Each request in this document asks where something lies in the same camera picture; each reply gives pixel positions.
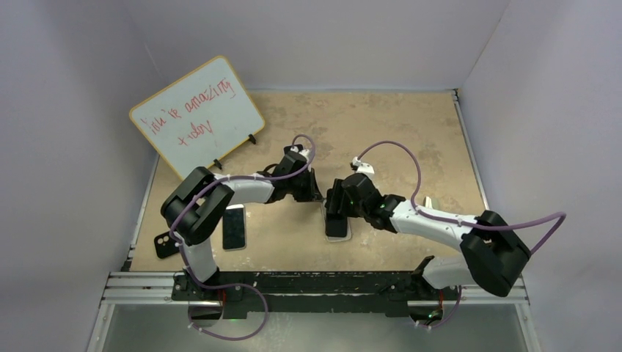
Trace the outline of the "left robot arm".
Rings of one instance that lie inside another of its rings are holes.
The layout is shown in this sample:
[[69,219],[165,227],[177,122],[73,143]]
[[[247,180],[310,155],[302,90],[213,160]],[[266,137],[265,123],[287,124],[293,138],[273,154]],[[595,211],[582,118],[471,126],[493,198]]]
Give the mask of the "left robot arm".
[[190,290],[199,299],[213,298],[219,289],[218,266],[210,237],[227,207],[247,203],[271,204],[291,195],[297,202],[323,199],[310,167],[314,152],[300,144],[285,149],[271,172],[226,176],[203,166],[195,168],[161,206],[174,241],[180,246],[185,271],[193,278]]

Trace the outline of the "black phone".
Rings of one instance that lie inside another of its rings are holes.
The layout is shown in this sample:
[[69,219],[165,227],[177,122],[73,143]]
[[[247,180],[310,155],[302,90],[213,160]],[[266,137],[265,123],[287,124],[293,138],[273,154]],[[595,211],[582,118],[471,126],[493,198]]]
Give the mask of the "black phone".
[[346,239],[349,234],[348,220],[340,214],[327,213],[325,216],[325,235],[332,240]]

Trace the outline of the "beige phone case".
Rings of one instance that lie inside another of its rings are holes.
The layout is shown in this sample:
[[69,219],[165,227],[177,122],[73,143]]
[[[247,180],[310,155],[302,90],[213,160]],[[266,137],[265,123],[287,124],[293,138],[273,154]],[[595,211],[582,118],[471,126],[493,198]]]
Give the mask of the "beige phone case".
[[330,216],[325,202],[322,202],[321,212],[324,222],[324,235],[328,242],[339,243],[351,240],[352,231],[347,218]]

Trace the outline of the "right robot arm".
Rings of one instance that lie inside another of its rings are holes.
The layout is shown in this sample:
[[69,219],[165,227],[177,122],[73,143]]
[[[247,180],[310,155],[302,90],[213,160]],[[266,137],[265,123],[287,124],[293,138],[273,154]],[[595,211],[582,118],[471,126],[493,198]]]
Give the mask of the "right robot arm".
[[486,210],[468,216],[413,205],[403,196],[382,194],[362,173],[336,179],[325,207],[331,220],[361,218],[377,230],[417,235],[458,251],[458,256],[433,257],[419,267],[411,287],[420,298],[459,285],[478,285],[506,297],[531,258],[499,214]]

